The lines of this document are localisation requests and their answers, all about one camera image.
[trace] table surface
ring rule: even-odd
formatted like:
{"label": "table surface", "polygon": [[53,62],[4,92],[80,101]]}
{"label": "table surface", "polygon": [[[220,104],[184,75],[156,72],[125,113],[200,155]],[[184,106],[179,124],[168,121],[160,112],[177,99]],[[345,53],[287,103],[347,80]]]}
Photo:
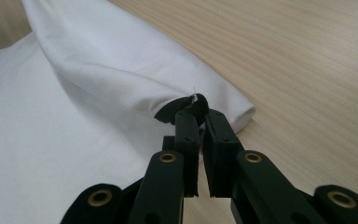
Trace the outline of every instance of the table surface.
{"label": "table surface", "polygon": [[[358,193],[358,1],[112,0],[198,55],[256,105],[238,133],[298,189]],[[0,49],[31,32],[0,0]],[[185,199],[184,223],[235,223],[229,200]]]}

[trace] metal grommet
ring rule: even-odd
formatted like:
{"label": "metal grommet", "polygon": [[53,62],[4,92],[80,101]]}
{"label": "metal grommet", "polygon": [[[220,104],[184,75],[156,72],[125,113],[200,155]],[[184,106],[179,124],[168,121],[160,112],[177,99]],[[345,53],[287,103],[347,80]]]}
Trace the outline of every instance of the metal grommet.
{"label": "metal grommet", "polygon": [[249,162],[253,162],[253,163],[257,163],[257,162],[261,162],[263,159],[255,154],[255,153],[247,153],[245,154],[245,159]]}
{"label": "metal grommet", "polygon": [[357,206],[356,201],[348,194],[333,190],[327,193],[327,197],[335,204],[344,208],[354,208]]}
{"label": "metal grommet", "polygon": [[112,197],[113,195],[110,189],[99,189],[89,196],[88,203],[93,207],[99,207],[109,203]]}
{"label": "metal grommet", "polygon": [[159,156],[159,159],[162,162],[172,162],[172,161],[176,161],[176,156],[173,155],[172,153],[164,153],[161,156]]}

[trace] white cloth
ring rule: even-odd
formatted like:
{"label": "white cloth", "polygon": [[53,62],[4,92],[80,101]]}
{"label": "white cloth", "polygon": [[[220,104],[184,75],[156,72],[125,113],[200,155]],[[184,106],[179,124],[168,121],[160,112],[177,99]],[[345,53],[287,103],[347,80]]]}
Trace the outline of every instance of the white cloth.
{"label": "white cloth", "polygon": [[0,224],[60,223],[84,189],[145,174],[169,101],[206,96],[235,131],[254,106],[191,52],[105,0],[23,0],[33,32],[0,50]]}

